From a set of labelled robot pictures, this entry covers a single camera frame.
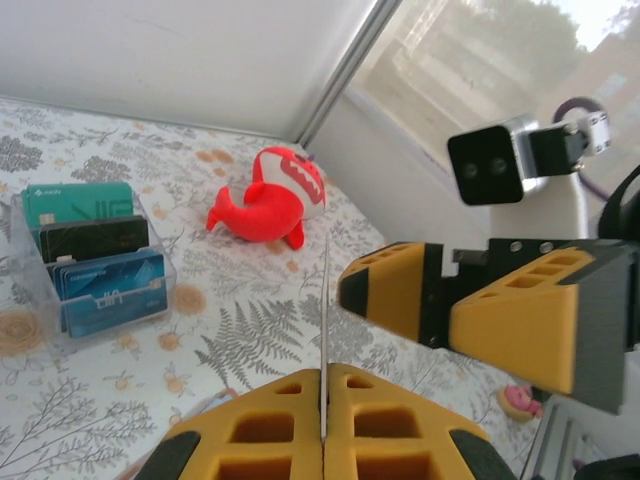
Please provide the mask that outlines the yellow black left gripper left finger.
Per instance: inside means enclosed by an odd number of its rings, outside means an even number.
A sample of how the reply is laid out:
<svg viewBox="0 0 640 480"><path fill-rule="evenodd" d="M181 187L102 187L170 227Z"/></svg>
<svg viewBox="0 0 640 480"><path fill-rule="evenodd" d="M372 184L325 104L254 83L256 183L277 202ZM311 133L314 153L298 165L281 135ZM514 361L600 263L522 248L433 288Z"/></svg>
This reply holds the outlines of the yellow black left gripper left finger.
<svg viewBox="0 0 640 480"><path fill-rule="evenodd" d="M175 425L137 479L321 479L320 373L305 369Z"/></svg>

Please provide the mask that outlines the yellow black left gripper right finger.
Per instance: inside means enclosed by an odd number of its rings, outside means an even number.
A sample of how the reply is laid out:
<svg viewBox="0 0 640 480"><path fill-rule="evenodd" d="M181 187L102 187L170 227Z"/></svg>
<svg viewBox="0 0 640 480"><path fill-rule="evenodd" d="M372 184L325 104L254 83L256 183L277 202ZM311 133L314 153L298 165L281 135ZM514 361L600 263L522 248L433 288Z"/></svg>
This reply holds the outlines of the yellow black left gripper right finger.
<svg viewBox="0 0 640 480"><path fill-rule="evenodd" d="M468 418L347 364L328 367L326 479L514 479Z"/></svg>

